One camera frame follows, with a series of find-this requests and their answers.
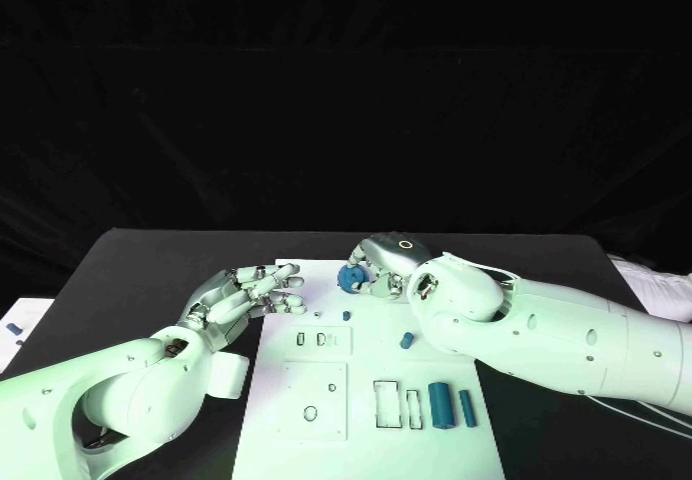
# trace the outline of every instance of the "cable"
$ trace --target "cable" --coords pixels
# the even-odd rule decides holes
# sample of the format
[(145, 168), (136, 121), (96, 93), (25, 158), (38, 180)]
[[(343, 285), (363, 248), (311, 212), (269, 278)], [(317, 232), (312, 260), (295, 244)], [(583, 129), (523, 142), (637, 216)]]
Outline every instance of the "cable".
[(647, 423), (648, 425), (652, 425), (655, 428), (660, 428), (661, 430), (665, 430), (667, 432), (670, 433), (674, 433), (676, 435), (678, 435), (680, 437), (684, 437), (684, 438), (689, 438), (692, 440), (692, 435), (687, 435), (686, 433), (681, 433), (678, 432), (677, 430), (673, 430), (671, 428), (667, 428), (664, 427), (663, 425), (658, 425), (657, 423), (652, 423), (650, 422), (648, 420), (644, 420), (642, 418), (638, 418), (635, 415), (632, 415), (631, 413), (627, 413), (627, 412), (622, 412), (622, 410), (619, 410), (618, 408), (609, 406), (606, 403), (601, 402), (599, 400), (596, 400), (593, 397), (590, 397), (589, 395), (586, 395), (586, 397), (595, 402), (595, 403), (599, 403), (605, 408), (609, 408), (611, 410), (614, 410), (616, 413), (621, 413), (622, 415), (625, 415), (627, 417), (632, 418), (634, 420), (638, 420), (639, 422), (644, 422)]
[(645, 408), (652, 410), (658, 415), (663, 415), (663, 417), (668, 418), (673, 422), (677, 422), (680, 425), (684, 425), (687, 428), (692, 428), (692, 424), (687, 422), (683, 422), (678, 418), (673, 417), (668, 413), (663, 412), (663, 410), (658, 410), (652, 405), (648, 405), (644, 402), (638, 402)]

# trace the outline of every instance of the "blue object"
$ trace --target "blue object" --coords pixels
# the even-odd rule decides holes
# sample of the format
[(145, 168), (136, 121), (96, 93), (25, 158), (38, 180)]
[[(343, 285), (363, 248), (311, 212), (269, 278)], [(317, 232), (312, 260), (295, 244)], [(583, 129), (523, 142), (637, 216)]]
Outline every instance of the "blue object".
[(8, 323), (5, 325), (7, 327), (7, 330), (14, 334), (14, 335), (21, 335), (21, 332), (22, 330), (12, 324), (12, 323)]
[(458, 392), (458, 398), (461, 399), (461, 408), (464, 410), (465, 426), (472, 428), (475, 424), (475, 415), (471, 408), (471, 397), (468, 396), (468, 390)]
[(335, 281), (341, 290), (345, 293), (357, 293), (350, 286), (354, 283), (363, 283), (367, 281), (367, 270), (361, 265), (355, 265), (354, 267), (348, 268), (347, 265), (341, 267), (338, 270), (338, 275), (335, 276)]
[(454, 410), (451, 407), (449, 386), (435, 382), (428, 385), (429, 411), (432, 413), (432, 426), (446, 430), (454, 428)]
[(407, 350), (412, 343), (413, 343), (413, 334), (410, 332), (406, 332), (399, 342), (400, 348)]

